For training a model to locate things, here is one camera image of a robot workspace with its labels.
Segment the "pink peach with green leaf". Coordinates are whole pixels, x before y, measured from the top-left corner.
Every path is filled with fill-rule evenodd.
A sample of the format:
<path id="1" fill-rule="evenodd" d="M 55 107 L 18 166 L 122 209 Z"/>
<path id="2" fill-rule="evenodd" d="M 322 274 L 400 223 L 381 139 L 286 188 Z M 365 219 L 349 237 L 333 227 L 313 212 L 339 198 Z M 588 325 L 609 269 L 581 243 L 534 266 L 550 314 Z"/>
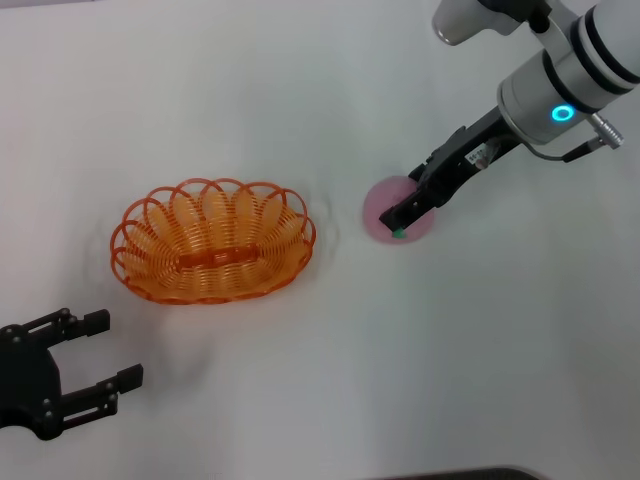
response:
<path id="1" fill-rule="evenodd" d="M 363 225 L 370 237 L 389 245 L 402 245 L 420 240 L 427 235 L 435 220 L 433 211 L 422 216 L 407 229 L 392 232 L 379 217 L 386 210 L 398 204 L 416 190 L 416 182 L 409 177 L 392 176 L 376 185 L 368 192 L 363 204 Z"/>

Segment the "orange plastic wire basket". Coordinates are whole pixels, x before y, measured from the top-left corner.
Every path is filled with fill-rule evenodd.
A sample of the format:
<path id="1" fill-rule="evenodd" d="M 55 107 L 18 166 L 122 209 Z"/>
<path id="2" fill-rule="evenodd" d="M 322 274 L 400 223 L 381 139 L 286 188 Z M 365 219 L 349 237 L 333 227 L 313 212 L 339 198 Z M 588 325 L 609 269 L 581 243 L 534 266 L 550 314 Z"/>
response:
<path id="1" fill-rule="evenodd" d="M 144 300 L 216 305 L 266 296 L 310 262 L 303 198 L 269 182 L 187 179 L 131 204 L 110 239 L 116 279 Z"/>

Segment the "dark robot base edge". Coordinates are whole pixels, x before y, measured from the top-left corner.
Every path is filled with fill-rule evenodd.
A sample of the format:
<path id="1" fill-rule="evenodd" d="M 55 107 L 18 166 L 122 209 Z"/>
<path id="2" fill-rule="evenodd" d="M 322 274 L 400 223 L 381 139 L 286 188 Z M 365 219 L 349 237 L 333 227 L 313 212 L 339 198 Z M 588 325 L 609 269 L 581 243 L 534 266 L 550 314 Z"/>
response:
<path id="1" fill-rule="evenodd" d="M 479 467 L 410 474 L 383 480 L 546 480 L 536 472 L 513 466 Z"/>

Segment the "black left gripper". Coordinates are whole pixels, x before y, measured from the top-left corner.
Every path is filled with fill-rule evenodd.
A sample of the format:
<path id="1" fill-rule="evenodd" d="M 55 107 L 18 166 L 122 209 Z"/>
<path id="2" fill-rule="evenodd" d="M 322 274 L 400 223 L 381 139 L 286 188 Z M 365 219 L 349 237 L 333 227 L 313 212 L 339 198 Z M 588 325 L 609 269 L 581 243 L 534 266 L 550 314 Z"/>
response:
<path id="1" fill-rule="evenodd" d="M 118 413 L 121 394 L 143 384 L 141 364 L 94 386 L 63 394 L 60 373 L 47 346 L 110 329 L 106 309 L 83 318 L 62 308 L 36 320 L 0 329 L 0 429 L 22 427 L 41 440 Z"/>

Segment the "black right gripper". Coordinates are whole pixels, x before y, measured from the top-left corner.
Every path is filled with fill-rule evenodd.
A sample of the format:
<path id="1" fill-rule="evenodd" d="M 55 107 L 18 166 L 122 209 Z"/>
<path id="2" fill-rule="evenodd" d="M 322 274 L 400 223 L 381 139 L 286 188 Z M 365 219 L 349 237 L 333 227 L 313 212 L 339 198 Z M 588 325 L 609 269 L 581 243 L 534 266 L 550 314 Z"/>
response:
<path id="1" fill-rule="evenodd" d="M 460 127 L 408 177 L 417 185 L 397 189 L 379 221 L 392 233 L 429 233 L 435 210 L 473 176 L 510 153 L 521 141 L 495 107 L 469 127 Z"/>

